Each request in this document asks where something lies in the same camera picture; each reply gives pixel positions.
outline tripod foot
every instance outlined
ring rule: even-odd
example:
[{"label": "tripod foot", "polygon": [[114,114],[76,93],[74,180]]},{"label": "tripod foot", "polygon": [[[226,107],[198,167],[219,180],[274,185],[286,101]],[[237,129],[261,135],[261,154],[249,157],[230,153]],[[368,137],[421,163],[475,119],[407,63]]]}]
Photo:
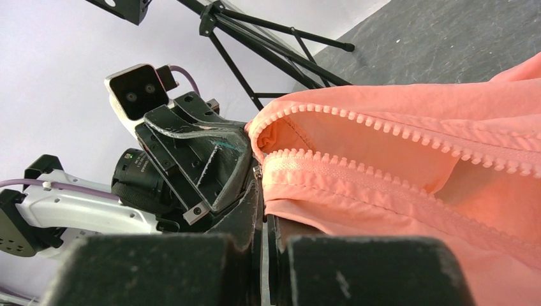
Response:
[{"label": "tripod foot", "polygon": [[353,43],[344,43],[342,50],[347,52],[353,52],[355,50],[355,45]]}]

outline tripod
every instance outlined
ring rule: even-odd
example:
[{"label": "tripod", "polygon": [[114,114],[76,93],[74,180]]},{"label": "tripod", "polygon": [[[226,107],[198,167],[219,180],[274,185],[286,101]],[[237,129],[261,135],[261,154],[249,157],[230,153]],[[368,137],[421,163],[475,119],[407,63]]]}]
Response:
[{"label": "tripod", "polygon": [[[275,65],[278,69],[304,85],[308,89],[318,89],[323,87],[330,87],[331,84],[336,86],[351,85],[350,82],[343,80],[335,74],[321,68],[317,65],[314,57],[310,54],[310,51],[303,42],[303,38],[306,40],[323,43],[332,47],[340,48],[347,52],[355,50],[355,46],[351,43],[342,43],[340,41],[331,40],[318,35],[307,33],[304,31],[296,30],[294,27],[286,27],[280,24],[275,24],[266,20],[248,16],[245,14],[237,13],[236,11],[227,10],[225,5],[220,1],[215,1],[207,6],[200,3],[198,0],[178,0],[195,13],[201,16],[201,23],[199,25],[199,34],[210,38],[212,44],[216,47],[222,58],[227,63],[227,66],[231,69],[235,78],[242,85],[242,88],[246,91],[254,105],[259,109],[263,109],[260,99],[262,98],[278,98],[284,96],[285,93],[278,92],[254,92],[251,86],[248,84],[237,65],[233,62],[221,42],[214,34],[214,29],[218,28],[233,39],[242,43],[250,50],[254,51],[259,56],[263,57],[269,63]],[[266,29],[278,31],[285,34],[290,34],[295,37],[299,43],[302,51],[306,55],[306,59],[291,51],[290,49],[272,41],[264,35],[250,29],[241,22],[253,24],[258,27],[264,27]],[[323,83],[320,84],[313,80],[300,70],[300,67],[314,73],[321,78]]]}]

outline white backdrop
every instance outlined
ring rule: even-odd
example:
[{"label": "white backdrop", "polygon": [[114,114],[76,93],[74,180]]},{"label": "white backdrop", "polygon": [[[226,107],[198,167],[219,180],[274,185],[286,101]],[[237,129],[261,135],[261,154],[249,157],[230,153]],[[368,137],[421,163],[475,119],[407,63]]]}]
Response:
[{"label": "white backdrop", "polygon": [[[316,1],[288,6],[280,3],[286,1],[232,2],[246,13],[331,38],[353,27],[358,16],[367,16],[359,8],[346,9],[355,0],[317,1],[317,13],[302,18],[299,12]],[[333,15],[324,23],[312,20],[329,10]],[[348,22],[334,15],[337,11],[349,11]],[[84,0],[1,1],[0,180],[19,178],[40,155],[52,154],[68,173],[108,184],[120,154],[137,143],[110,109],[103,80],[141,62],[186,68],[203,98],[220,102],[225,117],[252,118],[255,107],[210,41],[198,35],[198,21],[174,0],[153,1],[139,27]],[[219,37],[255,91],[293,88],[295,82],[282,72],[229,37]],[[188,83],[176,77],[181,86],[174,97],[189,90]],[[40,296],[56,266],[43,258],[0,252],[0,286]]]}]

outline camera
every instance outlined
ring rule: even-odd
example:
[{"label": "camera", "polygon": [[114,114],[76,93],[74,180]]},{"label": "camera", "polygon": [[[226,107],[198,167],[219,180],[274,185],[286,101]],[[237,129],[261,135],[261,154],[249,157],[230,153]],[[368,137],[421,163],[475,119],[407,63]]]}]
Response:
[{"label": "camera", "polygon": [[145,113],[169,104],[169,97],[158,76],[149,64],[139,64],[115,73],[105,80],[113,96],[113,108],[122,111],[130,121],[138,121]]}]

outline garment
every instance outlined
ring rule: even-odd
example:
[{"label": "garment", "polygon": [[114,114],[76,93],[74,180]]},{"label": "garment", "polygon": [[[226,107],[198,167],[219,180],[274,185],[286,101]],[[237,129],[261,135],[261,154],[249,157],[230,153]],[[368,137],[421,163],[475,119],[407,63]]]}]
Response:
[{"label": "garment", "polygon": [[436,237],[479,305],[541,305],[541,53],[483,83],[296,92],[246,131],[266,214]]}]

